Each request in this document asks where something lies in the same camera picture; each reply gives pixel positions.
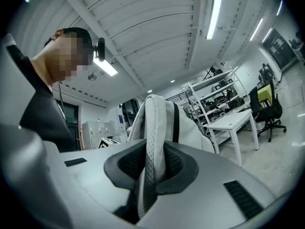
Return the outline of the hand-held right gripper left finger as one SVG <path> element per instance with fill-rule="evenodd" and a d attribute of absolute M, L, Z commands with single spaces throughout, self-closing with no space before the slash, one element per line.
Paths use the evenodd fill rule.
<path fill-rule="evenodd" d="M 104 163 L 143 143 L 140 139 L 102 149 L 60 153 L 54 143 L 45 141 L 47 176 L 60 205 L 45 228 L 140 229 L 138 223 L 115 215 L 127 205 L 130 192 L 112 183 L 104 172 Z"/>

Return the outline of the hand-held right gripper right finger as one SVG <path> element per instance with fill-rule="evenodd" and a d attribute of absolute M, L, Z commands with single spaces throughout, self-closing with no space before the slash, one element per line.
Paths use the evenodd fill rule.
<path fill-rule="evenodd" d="M 146 229 L 229 229 L 246 222 L 246 217 L 224 184 L 238 181 L 263 208 L 276 197 L 264 183 L 232 161 L 214 153 L 178 145 L 192 156 L 199 172 L 183 192 L 158 196 L 140 220 Z"/>

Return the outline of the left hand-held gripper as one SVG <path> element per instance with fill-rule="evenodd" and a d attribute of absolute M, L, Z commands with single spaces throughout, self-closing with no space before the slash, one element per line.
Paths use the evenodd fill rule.
<path fill-rule="evenodd" d="M 111 138 L 101 138 L 100 144 L 98 146 L 98 148 L 106 148 L 112 145 L 119 145 L 120 143 L 111 139 Z"/>

